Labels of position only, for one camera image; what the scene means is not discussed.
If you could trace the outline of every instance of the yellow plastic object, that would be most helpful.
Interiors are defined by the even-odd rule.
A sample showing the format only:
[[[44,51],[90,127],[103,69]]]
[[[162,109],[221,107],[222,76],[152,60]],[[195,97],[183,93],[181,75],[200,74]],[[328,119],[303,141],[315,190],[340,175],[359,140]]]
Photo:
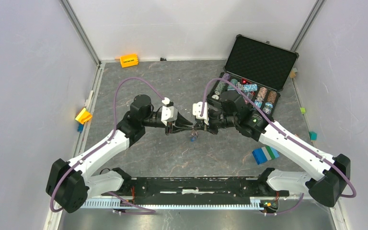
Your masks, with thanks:
[[[139,59],[137,54],[129,54],[125,56],[120,57],[121,66],[122,68],[129,67],[129,66],[135,66],[139,64]]]
[[[85,122],[91,120],[92,115],[90,112],[87,111],[86,108],[81,109],[81,111],[77,114],[75,117],[75,120],[80,122],[81,124],[84,124]]]

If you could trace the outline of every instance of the open black case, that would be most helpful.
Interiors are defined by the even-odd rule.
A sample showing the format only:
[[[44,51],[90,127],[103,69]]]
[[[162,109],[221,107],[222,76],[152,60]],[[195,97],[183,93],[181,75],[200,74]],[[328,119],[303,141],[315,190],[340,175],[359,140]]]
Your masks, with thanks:
[[[230,75],[230,80],[236,79],[239,82],[246,81],[247,84],[256,83],[257,91],[251,97],[254,102],[261,87],[266,87],[268,92],[265,95],[261,109],[267,102],[270,91],[276,92],[276,100],[273,103],[271,115],[274,113],[277,101],[280,97],[280,91],[283,90],[284,84],[294,67],[299,55],[296,52],[273,46],[268,42],[261,42],[241,34],[236,36],[235,43],[224,66],[224,72]],[[207,95],[208,104],[213,107],[220,108],[219,99],[212,96],[219,82],[217,81],[211,92]]]

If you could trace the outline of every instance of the black wire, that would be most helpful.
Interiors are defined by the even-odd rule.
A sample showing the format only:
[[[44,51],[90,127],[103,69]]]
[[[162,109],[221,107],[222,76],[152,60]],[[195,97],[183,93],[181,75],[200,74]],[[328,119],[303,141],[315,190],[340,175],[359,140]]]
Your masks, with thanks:
[[[104,168],[104,169],[102,169],[102,170],[99,172],[99,174],[101,175],[101,174],[102,174],[102,172],[103,172],[105,169],[109,170],[109,172],[111,171],[109,168]]]

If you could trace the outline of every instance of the black cover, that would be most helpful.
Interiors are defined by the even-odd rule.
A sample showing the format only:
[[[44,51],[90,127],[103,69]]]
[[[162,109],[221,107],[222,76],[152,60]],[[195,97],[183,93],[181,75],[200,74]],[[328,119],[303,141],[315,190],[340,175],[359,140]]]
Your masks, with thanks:
[[[298,53],[238,35],[224,70],[280,91],[297,58]]]

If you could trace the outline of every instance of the teal block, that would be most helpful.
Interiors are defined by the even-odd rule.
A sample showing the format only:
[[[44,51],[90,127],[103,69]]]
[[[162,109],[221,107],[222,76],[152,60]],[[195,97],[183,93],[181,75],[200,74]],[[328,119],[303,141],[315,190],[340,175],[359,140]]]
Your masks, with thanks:
[[[310,131],[308,133],[310,134],[310,139],[311,140],[317,140],[317,133],[316,132]]]

